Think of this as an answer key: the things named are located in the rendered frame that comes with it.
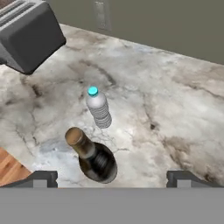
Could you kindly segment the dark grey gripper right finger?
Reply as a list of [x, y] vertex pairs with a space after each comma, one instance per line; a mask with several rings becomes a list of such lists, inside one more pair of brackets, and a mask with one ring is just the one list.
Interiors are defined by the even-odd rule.
[[190, 171], [168, 171], [166, 173], [166, 178], [167, 188], [221, 188], [221, 186], [216, 183], [211, 183], [196, 177]]

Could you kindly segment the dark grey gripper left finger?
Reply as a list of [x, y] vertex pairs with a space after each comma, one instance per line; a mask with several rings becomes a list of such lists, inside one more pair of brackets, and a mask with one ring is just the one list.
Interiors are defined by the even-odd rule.
[[35, 171], [27, 178], [4, 185], [4, 187], [23, 187], [23, 188], [57, 188], [57, 171]]

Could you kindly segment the dark brown wine bottle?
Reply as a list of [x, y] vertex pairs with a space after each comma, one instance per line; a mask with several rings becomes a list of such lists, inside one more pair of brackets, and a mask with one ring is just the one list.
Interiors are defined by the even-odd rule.
[[102, 184], [108, 184], [116, 178], [116, 159], [106, 145], [93, 142], [78, 127], [70, 128], [65, 139], [78, 154], [80, 169], [86, 177]]

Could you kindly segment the clear water bottle, cyan cap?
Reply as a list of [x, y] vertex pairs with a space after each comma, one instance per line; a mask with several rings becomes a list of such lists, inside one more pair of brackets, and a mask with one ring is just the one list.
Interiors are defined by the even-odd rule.
[[96, 126], [100, 129], [108, 128], [112, 123], [112, 117], [106, 95], [97, 86], [90, 86], [87, 89], [86, 103]]

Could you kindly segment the dark grey toaster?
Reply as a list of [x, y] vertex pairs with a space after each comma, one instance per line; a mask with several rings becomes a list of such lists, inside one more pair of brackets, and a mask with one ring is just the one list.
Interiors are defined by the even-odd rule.
[[32, 74], [66, 42], [46, 1], [16, 0], [0, 9], [0, 65]]

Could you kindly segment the grey wall outlet plate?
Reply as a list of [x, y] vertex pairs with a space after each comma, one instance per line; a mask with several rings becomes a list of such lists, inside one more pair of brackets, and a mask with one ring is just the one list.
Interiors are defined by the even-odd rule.
[[93, 0], [94, 12], [99, 29], [110, 31], [109, 0]]

